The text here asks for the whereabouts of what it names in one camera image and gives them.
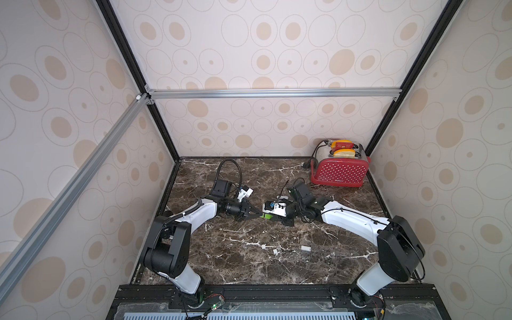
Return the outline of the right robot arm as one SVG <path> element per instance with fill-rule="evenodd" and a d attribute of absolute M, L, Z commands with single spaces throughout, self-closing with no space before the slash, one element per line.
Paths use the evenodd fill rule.
<path fill-rule="evenodd" d="M 288 192 L 290 197 L 266 201 L 263 213 L 278 217 L 282 224 L 289 226 L 296 218 L 305 223 L 320 219 L 377 247 L 377 262 L 359 274 L 349 288 L 348 296 L 354 306 L 366 306 L 380 289 L 394 281 L 405 283 L 423 266 L 425 249 L 405 218 L 397 215 L 388 219 L 350 209 L 333 199 L 315 196 L 302 182 L 290 187 Z"/>

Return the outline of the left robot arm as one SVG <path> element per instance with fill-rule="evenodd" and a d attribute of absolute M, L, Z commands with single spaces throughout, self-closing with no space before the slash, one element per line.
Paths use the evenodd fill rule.
<path fill-rule="evenodd" d="M 192 233 L 219 213 L 237 221 L 262 215 L 249 201 L 253 189 L 242 185 L 232 197 L 232 187 L 230 181 L 216 181 L 209 195 L 199 198 L 185 211 L 156 217 L 142 246 L 139 263 L 172 282 L 181 293 L 201 299 L 204 280 L 188 264 Z"/>

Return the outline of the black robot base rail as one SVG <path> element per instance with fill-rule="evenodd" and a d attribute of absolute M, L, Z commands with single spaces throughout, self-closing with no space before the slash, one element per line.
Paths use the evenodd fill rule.
<path fill-rule="evenodd" d="M 388 285 L 356 307 L 348 285 L 208 285 L 186 304 L 172 285 L 122 285 L 108 319 L 449 319 L 434 285 Z"/>

